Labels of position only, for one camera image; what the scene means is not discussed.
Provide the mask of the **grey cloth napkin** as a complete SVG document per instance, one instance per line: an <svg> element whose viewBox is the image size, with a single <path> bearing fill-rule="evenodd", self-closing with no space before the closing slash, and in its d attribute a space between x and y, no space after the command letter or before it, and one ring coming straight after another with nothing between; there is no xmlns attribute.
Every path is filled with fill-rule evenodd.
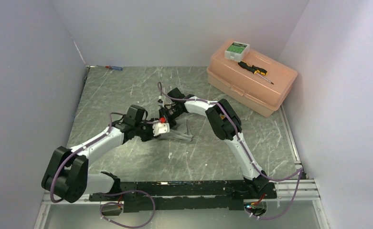
<svg viewBox="0 0 373 229"><path fill-rule="evenodd" d="M158 139L191 142L193 134L191 133L188 120L178 119L176 122L177 124L170 129L169 133L161 134Z"/></svg>

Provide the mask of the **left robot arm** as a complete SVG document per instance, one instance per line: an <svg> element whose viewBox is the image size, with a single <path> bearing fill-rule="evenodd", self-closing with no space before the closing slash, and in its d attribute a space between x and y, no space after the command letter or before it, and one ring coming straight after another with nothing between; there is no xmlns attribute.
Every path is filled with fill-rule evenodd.
<svg viewBox="0 0 373 229"><path fill-rule="evenodd" d="M89 174L89 167L101 156L138 136L143 141L157 138L170 131L165 118L146 120L147 111L132 105L126 114L111 119L108 126L89 140L67 148L60 146L52 154L41 186L50 192L53 203L63 200L74 203L85 194L101 194L108 200L122 192L119 177L108 172Z"/></svg>

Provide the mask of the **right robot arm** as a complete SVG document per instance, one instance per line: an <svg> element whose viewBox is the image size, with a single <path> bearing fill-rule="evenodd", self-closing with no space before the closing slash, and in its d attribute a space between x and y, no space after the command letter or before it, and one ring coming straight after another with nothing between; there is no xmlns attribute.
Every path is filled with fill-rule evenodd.
<svg viewBox="0 0 373 229"><path fill-rule="evenodd" d="M249 150L242 133L242 122L227 100L208 101L192 94L185 96L174 88L167 94L160 91L158 104L160 117L165 118L170 127L174 127L175 119L185 113L205 116L213 133L229 146L236 157L249 196L258 198L264 194L269 179Z"/></svg>

